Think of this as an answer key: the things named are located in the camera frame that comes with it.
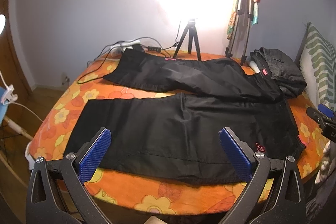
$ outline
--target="striped cushion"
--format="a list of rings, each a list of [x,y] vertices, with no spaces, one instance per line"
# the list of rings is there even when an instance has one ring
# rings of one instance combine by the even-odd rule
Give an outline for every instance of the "striped cushion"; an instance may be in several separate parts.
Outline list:
[[[323,38],[311,22],[307,24],[305,48],[311,58],[320,103],[334,110],[336,101],[334,85],[336,80],[334,73],[336,71],[335,48]]]

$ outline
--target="power outlet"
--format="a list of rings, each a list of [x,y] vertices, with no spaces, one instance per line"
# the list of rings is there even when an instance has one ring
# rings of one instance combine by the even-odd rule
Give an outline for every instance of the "power outlet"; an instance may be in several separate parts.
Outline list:
[[[68,84],[68,86],[69,86],[69,83],[70,83],[70,78],[68,77],[68,76],[64,76],[64,78],[63,78],[63,81],[62,81],[62,85],[65,85],[65,84]]]

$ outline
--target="white wall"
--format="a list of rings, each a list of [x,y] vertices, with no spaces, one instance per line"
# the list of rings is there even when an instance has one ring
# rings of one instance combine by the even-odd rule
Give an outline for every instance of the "white wall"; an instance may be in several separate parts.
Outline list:
[[[33,74],[30,70],[30,66],[26,60],[26,56],[22,47],[20,34],[17,27],[16,21],[16,0],[8,0],[8,11],[9,11],[9,24],[10,31],[13,38],[13,44],[15,47],[17,58],[19,59],[22,71],[26,76],[29,86],[33,89],[36,85]]]
[[[118,40],[152,36],[164,47],[171,46],[179,23],[158,0],[15,1],[10,9],[16,9],[20,34],[15,45],[18,49],[21,43],[24,52],[18,54],[19,59],[24,64],[25,56],[40,85],[60,86],[62,73],[74,80],[103,46]],[[264,46],[279,48],[294,59],[307,21],[336,42],[336,0],[261,0],[259,14],[259,24],[251,29],[248,53]],[[226,12],[218,26],[199,26],[202,52],[224,54],[228,19]]]

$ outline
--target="electrical cable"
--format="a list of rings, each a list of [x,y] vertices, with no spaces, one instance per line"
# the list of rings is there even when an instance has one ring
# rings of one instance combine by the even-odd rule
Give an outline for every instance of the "electrical cable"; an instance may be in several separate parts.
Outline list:
[[[178,25],[177,35],[176,35],[176,37],[175,37],[175,43],[174,43],[172,46],[168,47],[168,48],[164,48],[163,50],[168,50],[168,49],[170,49],[170,48],[173,48],[173,47],[176,47],[176,46],[177,46],[177,44],[179,43],[179,41],[177,41],[177,38],[179,37],[180,27],[181,27],[181,20],[180,20],[180,23],[179,23],[179,25]]]
[[[139,37],[139,38],[137,38],[137,39],[134,39],[134,40],[131,40],[131,41],[127,41],[127,42],[134,42],[134,41],[136,41],[136,40],[140,40],[140,39],[144,39],[144,38],[148,38],[148,39],[151,39],[151,40],[155,41],[155,42],[161,47],[161,49],[162,49],[163,51],[165,51],[165,52],[169,55],[169,57],[171,58],[170,53],[167,52],[166,49],[165,49],[164,47],[162,47],[162,45],[160,44],[160,42],[157,41],[157,40],[156,40],[155,38],[153,38],[153,37]]]
[[[164,57],[166,57],[167,58],[167,56],[163,53],[163,52],[159,52],[160,54],[162,54]]]
[[[2,76],[1,70],[0,70],[0,77],[1,77],[1,80],[2,80],[3,84],[5,85],[6,89],[8,89],[8,85],[6,84],[6,82],[5,82],[5,80],[4,80],[3,76]]]
[[[111,51],[112,51],[112,49],[109,50],[109,52],[108,52],[107,55],[105,56],[103,62],[100,64],[100,66],[99,66],[97,69],[92,70],[92,71],[90,71],[90,72],[84,74],[83,76],[81,76],[81,77],[77,80],[77,84],[82,85],[82,84],[85,84],[85,83],[89,83],[89,82],[91,82],[91,81],[93,81],[93,80],[101,79],[102,77],[97,77],[97,78],[93,78],[93,79],[90,79],[90,80],[87,80],[87,81],[84,81],[84,82],[81,82],[81,83],[79,82],[80,79],[82,79],[83,77],[85,77],[85,76],[87,76],[87,75],[89,75],[89,74],[91,74],[91,73],[93,73],[93,72],[99,70],[99,69],[101,68],[101,66],[103,65],[103,63],[106,61],[107,56],[110,54]]]
[[[89,65],[91,65],[92,63],[94,63],[95,61],[98,61],[98,60],[104,60],[104,58],[100,58],[102,57],[103,55],[105,55],[109,50],[103,52],[102,54],[100,54],[99,56],[97,56],[93,61],[88,61],[86,63],[86,67],[88,68]],[[118,59],[114,59],[114,58],[107,58],[106,60],[109,60],[109,61],[119,61],[120,58]]]
[[[10,104],[14,104],[14,105],[19,105],[19,106],[22,106],[24,107],[26,110],[30,111],[31,113],[33,113],[41,122],[43,122],[43,120],[32,110],[30,110],[29,108],[27,108],[25,105],[22,105],[20,103],[17,103],[17,102],[11,102]]]

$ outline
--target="black trousers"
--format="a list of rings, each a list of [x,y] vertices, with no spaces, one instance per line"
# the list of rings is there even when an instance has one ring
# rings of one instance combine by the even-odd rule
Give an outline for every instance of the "black trousers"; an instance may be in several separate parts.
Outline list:
[[[270,158],[297,159],[305,148],[274,81],[246,75],[231,59],[166,60],[129,50],[108,77],[134,88],[180,88],[199,95],[89,100],[64,154],[107,127],[112,143],[100,167],[200,185],[239,181],[219,144],[224,127]]]

